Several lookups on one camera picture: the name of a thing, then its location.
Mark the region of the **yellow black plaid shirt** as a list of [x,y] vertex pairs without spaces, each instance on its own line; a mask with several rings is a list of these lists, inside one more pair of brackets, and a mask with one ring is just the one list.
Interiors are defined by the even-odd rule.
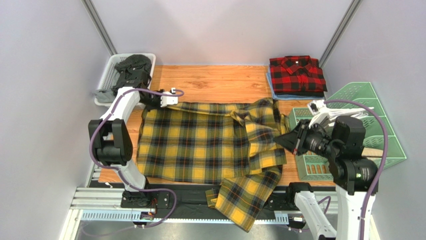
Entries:
[[207,204],[248,232],[278,185],[288,132],[276,100],[180,102],[141,115],[136,164],[146,177],[218,185]]

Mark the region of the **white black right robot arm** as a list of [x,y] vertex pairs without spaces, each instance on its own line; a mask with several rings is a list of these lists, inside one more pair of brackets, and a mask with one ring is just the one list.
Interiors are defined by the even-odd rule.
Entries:
[[286,189],[288,201],[301,211],[315,240],[369,239],[378,167],[363,157],[366,134],[363,122],[351,116],[339,116],[331,135],[319,126],[310,128],[309,123],[302,120],[291,132],[273,140],[294,155],[313,152],[328,160],[337,194],[337,228],[321,210],[309,183],[290,183]]

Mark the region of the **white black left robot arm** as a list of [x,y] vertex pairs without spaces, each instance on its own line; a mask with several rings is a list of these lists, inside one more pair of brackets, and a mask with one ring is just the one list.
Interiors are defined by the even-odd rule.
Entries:
[[149,182],[141,174],[132,159],[133,144],[127,129],[127,121],[134,107],[141,100],[141,93],[148,93],[149,73],[131,67],[121,70],[111,106],[100,119],[88,124],[89,150],[93,162],[101,168],[113,170],[124,184],[122,208],[153,208],[155,198],[149,190]]

